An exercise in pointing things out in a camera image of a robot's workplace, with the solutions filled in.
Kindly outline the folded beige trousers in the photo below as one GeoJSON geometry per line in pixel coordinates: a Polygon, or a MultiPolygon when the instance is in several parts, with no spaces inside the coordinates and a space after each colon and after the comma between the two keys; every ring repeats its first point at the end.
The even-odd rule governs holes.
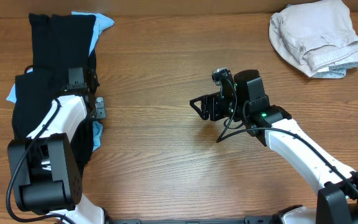
{"type": "Polygon", "coordinates": [[[276,52],[310,78],[344,78],[358,67],[358,35],[342,1],[289,5],[270,18],[276,52]]]}

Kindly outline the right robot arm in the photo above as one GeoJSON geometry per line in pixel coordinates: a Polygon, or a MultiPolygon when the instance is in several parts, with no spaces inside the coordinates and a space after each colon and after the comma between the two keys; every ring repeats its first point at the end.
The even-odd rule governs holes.
{"type": "Polygon", "coordinates": [[[271,105],[258,70],[235,75],[226,68],[211,74],[216,93],[190,100],[203,120],[225,119],[233,136],[247,133],[282,156],[317,196],[316,208],[294,205],[245,223],[358,223],[358,172],[314,142],[282,107],[271,105]]]}

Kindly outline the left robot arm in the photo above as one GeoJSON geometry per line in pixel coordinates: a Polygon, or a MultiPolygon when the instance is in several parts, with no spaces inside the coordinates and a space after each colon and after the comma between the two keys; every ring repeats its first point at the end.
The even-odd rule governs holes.
{"type": "Polygon", "coordinates": [[[9,143],[6,209],[15,221],[55,218],[59,223],[112,223],[107,211],[84,195],[71,149],[80,124],[106,116],[94,97],[98,85],[92,68],[69,69],[68,84],[52,100],[40,124],[25,139],[9,143]]]}

